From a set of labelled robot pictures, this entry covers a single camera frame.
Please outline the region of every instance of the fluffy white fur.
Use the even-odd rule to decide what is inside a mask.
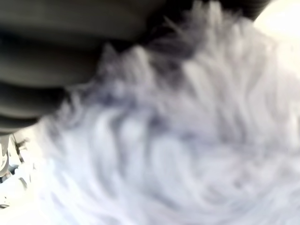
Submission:
[[[39,125],[62,225],[299,225],[300,81],[219,4],[98,75]]]

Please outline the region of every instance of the white fur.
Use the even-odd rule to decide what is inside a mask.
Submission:
[[[42,119],[57,224],[300,224],[297,72],[250,21],[207,7],[160,40],[190,55],[159,41],[109,55]]]

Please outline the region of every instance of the white surface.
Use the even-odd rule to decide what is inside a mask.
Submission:
[[[255,26],[281,40],[300,41],[300,0],[273,1],[257,18]]]

